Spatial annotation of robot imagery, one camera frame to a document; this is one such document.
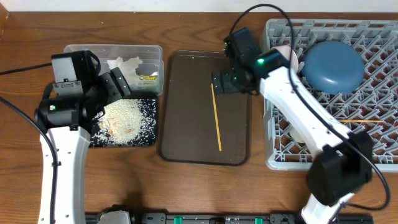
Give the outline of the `white paper napkin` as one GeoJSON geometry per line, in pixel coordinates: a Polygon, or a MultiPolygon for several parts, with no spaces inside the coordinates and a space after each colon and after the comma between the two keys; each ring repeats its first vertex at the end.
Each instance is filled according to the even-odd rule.
{"type": "Polygon", "coordinates": [[[140,78],[136,73],[136,69],[142,64],[142,60],[139,57],[130,58],[127,61],[118,57],[115,60],[108,60],[107,64],[110,70],[119,68],[129,85],[138,84],[140,78]]]}

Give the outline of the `dark blue plate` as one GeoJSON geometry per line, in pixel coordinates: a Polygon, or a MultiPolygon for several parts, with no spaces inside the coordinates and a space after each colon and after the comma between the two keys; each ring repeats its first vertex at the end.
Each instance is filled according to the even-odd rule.
{"type": "Polygon", "coordinates": [[[302,75],[314,89],[327,94],[351,93],[364,78],[364,62],[348,44],[325,41],[304,56],[302,75]]]}

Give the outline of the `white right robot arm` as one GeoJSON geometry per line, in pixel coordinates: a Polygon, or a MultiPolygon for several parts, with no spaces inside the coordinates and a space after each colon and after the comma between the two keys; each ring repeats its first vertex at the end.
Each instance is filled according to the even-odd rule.
{"type": "Polygon", "coordinates": [[[371,137],[352,132],[319,104],[297,76],[297,56],[288,45],[264,52],[243,28],[224,39],[224,53],[231,67],[213,72],[214,93],[262,95],[277,107],[313,157],[307,173],[311,195],[301,216],[305,223],[332,222],[372,179],[371,137]]]}

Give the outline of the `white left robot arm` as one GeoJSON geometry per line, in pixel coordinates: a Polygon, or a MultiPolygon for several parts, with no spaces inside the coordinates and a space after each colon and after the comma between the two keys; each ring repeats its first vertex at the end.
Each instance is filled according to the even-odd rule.
{"type": "Polygon", "coordinates": [[[132,92],[122,71],[101,73],[90,50],[55,54],[55,80],[35,110],[43,155],[39,223],[85,223],[85,163],[94,117],[132,92]]]}

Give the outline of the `cream white cup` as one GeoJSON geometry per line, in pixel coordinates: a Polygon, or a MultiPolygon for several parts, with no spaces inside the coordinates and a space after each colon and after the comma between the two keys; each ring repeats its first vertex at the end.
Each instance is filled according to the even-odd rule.
{"type": "Polygon", "coordinates": [[[300,144],[304,144],[305,141],[303,140],[303,137],[299,134],[299,132],[296,129],[291,129],[289,134],[291,135],[292,139],[300,144]]]}

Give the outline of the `green yellow snack wrapper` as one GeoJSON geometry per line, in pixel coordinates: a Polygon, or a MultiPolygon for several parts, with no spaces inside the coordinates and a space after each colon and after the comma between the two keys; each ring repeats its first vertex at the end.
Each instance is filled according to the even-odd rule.
{"type": "Polygon", "coordinates": [[[155,72],[155,73],[150,74],[150,75],[139,75],[139,78],[141,80],[154,81],[154,80],[156,80],[158,78],[158,76],[159,76],[158,73],[155,72]]]}

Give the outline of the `wooden chopstick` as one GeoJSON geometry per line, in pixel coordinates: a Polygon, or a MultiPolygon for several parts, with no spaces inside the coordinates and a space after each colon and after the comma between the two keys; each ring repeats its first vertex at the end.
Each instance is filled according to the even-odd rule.
{"type": "Polygon", "coordinates": [[[382,120],[373,119],[339,119],[341,123],[384,123],[382,120]]]}
{"type": "Polygon", "coordinates": [[[214,111],[214,116],[215,116],[215,126],[216,126],[216,135],[217,135],[217,141],[218,141],[218,149],[221,152],[222,151],[222,143],[221,143],[220,127],[219,127],[219,122],[218,122],[218,112],[217,112],[217,107],[216,107],[216,99],[215,99],[215,92],[214,92],[213,84],[211,84],[211,95],[212,95],[212,102],[213,102],[213,111],[214,111]]]}

